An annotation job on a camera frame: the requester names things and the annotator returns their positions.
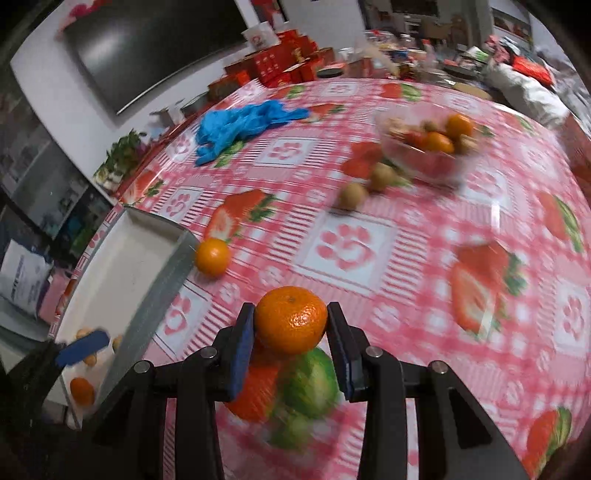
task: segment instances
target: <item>white tray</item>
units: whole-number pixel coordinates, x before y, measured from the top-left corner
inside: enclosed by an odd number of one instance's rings
[[[180,225],[125,208],[86,263],[62,316],[55,341],[70,343],[81,328],[105,329],[111,341],[124,338],[115,355],[112,343],[89,367],[65,368],[61,381],[74,420],[96,409],[116,383],[140,360],[174,296],[193,267],[197,241]],[[70,381],[86,378],[95,388],[92,407],[78,406]]]

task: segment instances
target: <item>black gripper frame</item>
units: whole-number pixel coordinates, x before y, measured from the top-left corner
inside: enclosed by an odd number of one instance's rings
[[[166,405],[176,398],[177,480],[223,480],[215,402],[233,400],[242,388],[236,359],[246,364],[250,359],[252,342],[245,347],[241,339],[245,332],[254,334],[253,314],[254,305],[245,303],[234,326],[221,329],[212,346],[182,362],[160,367],[137,362],[60,449],[65,452],[55,458],[53,478],[161,480]]]
[[[366,401],[358,480],[405,480],[406,399],[417,411],[420,480],[527,480],[529,477],[495,423],[442,361],[427,367],[399,361],[370,347],[363,330],[349,326],[329,303],[327,335],[340,390]]]

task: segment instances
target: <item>lid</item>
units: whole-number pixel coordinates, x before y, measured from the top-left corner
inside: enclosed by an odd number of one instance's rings
[[[335,77],[340,77],[342,74],[344,74],[343,69],[331,67],[328,69],[318,70],[318,72],[316,72],[316,77],[319,79],[332,79]]]

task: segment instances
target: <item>pink checkered tablecloth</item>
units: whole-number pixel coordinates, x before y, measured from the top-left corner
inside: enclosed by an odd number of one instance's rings
[[[243,302],[256,303],[281,285],[302,286],[325,302],[340,302],[351,325],[400,360],[449,363],[535,475],[548,445],[536,444],[544,439],[535,440],[530,430],[552,431],[560,412],[574,439],[591,411],[591,211],[555,135],[491,102],[384,80],[336,79],[279,90],[251,82],[218,108],[267,98],[280,98],[288,109],[311,108],[313,122],[268,130],[195,167],[197,121],[124,197],[202,239],[232,195],[256,189],[273,195],[264,212],[228,233],[233,262],[222,278],[210,281],[195,270],[189,275],[145,357],[156,365],[184,359],[210,345]],[[338,189],[352,176],[365,176],[380,156],[372,116],[391,102],[448,106],[494,136],[454,193],[410,183],[371,196],[352,215],[332,214]],[[479,276],[473,266],[485,260],[475,245],[485,243],[496,260]],[[93,242],[81,264],[92,248]],[[502,271],[493,271],[496,265]],[[494,290],[499,281],[506,285]],[[493,322],[474,324],[474,309],[491,298]],[[409,416],[412,479],[418,452],[410,408]],[[313,445],[288,453],[264,442],[264,426],[219,405],[226,473],[258,480],[356,478],[364,419],[365,406],[343,401],[314,428]],[[164,460],[172,478],[173,403],[167,423]]]

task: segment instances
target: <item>small container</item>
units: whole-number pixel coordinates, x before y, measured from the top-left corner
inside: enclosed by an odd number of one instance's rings
[[[457,187],[478,164],[480,152],[486,148],[486,137],[475,136],[479,151],[466,155],[449,155],[443,152],[423,151],[397,140],[389,134],[388,121],[399,118],[407,125],[420,126],[431,120],[443,128],[448,117],[458,113],[435,103],[417,102],[412,105],[394,105],[377,110],[374,122],[378,129],[382,151],[387,159],[410,176],[435,185]]]

